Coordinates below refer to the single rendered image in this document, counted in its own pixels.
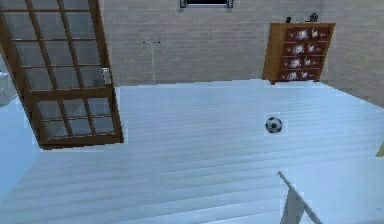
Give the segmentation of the thin grey coat stand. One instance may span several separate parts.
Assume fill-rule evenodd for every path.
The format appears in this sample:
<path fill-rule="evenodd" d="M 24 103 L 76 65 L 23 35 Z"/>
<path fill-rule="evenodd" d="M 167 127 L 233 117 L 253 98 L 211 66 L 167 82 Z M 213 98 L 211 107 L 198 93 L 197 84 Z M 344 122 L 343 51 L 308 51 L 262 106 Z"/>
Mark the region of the thin grey coat stand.
<path fill-rule="evenodd" d="M 155 56 L 154 56 L 154 46 L 160 44 L 158 40 L 145 39 L 143 44 L 148 44 L 150 47 L 150 56 L 151 56 L 151 68 L 152 68 L 152 85 L 156 86 L 156 70 L 155 70 Z"/>

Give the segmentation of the black and white ball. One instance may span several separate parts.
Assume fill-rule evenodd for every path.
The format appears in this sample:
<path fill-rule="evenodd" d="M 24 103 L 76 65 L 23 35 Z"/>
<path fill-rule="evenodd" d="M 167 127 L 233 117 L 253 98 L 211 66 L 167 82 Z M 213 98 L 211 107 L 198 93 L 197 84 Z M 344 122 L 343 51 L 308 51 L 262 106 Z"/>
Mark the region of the black and white ball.
<path fill-rule="evenodd" d="M 282 121 L 276 117 L 270 117 L 266 120 L 265 127 L 269 133 L 279 133 L 282 130 Z"/>

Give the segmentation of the dark framed window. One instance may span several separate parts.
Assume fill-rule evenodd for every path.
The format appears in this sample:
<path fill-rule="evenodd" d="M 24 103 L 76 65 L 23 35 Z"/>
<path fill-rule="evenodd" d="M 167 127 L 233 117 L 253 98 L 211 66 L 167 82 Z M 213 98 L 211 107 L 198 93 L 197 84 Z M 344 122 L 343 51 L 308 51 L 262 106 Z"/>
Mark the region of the dark framed window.
<path fill-rule="evenodd" d="M 233 8 L 234 0 L 179 0 L 180 8 Z"/>

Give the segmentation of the brown glass-paned room door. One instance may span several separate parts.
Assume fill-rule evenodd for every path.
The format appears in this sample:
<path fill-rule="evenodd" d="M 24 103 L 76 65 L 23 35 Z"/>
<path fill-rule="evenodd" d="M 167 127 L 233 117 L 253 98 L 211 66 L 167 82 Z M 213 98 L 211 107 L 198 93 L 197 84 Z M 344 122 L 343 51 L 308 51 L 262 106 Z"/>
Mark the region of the brown glass-paned room door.
<path fill-rule="evenodd" d="M 0 0 L 0 53 L 41 149 L 124 141 L 100 0 Z"/>

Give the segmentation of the brown wooden chest of drawers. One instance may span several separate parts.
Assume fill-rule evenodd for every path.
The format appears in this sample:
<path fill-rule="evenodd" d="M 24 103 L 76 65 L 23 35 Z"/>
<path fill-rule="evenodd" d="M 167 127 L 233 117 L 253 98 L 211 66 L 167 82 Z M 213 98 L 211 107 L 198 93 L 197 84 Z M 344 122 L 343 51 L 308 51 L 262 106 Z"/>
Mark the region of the brown wooden chest of drawers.
<path fill-rule="evenodd" d="M 335 23 L 271 23 L 263 80 L 318 82 Z"/>

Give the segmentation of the white table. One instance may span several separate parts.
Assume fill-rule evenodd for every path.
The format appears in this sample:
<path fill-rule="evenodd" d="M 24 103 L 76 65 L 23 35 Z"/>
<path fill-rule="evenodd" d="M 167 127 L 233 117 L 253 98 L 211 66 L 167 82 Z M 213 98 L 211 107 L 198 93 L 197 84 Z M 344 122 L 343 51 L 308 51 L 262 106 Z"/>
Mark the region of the white table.
<path fill-rule="evenodd" d="M 314 162 L 278 171 L 288 187 L 280 224 L 384 224 L 384 158 Z"/>

